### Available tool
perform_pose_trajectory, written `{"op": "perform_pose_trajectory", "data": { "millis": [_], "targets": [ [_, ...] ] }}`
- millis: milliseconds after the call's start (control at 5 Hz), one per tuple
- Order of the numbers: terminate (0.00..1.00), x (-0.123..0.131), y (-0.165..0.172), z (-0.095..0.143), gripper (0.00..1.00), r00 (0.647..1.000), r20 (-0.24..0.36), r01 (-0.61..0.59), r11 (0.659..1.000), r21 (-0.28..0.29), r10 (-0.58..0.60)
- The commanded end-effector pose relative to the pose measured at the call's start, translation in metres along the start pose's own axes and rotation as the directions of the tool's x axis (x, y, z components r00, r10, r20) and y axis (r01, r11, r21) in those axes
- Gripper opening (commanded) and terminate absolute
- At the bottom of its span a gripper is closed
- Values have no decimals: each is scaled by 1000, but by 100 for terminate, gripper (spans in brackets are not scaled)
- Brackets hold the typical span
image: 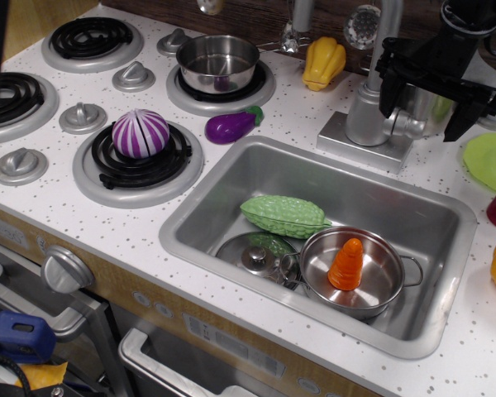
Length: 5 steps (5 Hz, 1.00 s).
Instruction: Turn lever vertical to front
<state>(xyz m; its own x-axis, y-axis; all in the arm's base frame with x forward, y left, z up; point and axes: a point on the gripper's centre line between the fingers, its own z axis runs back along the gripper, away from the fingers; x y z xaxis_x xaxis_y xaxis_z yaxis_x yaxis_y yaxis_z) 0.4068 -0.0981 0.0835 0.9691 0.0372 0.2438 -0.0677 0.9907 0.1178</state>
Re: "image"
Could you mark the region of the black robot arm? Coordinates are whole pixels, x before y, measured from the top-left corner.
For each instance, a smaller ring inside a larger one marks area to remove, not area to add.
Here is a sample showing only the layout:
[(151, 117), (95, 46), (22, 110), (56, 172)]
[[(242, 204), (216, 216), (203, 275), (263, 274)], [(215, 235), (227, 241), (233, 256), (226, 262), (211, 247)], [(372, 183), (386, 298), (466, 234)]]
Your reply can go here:
[(441, 29), (427, 40), (387, 37), (375, 67), (383, 80), (379, 110), (389, 117), (409, 84), (457, 104), (445, 129), (456, 141), (480, 118), (496, 114), (496, 70), (479, 55), (491, 47), (496, 1), (444, 1)]

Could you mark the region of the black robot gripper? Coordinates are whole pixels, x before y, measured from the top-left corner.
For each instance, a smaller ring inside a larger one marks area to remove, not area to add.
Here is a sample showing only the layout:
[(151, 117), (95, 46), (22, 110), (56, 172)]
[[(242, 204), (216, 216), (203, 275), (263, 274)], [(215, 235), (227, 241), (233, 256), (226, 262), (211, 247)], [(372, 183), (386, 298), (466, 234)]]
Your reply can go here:
[(382, 47), (375, 70), (385, 118), (408, 84), (457, 102), (444, 142), (457, 141), (480, 116), (496, 115), (496, 69), (480, 55), (479, 39), (443, 27), (430, 39), (387, 37)]

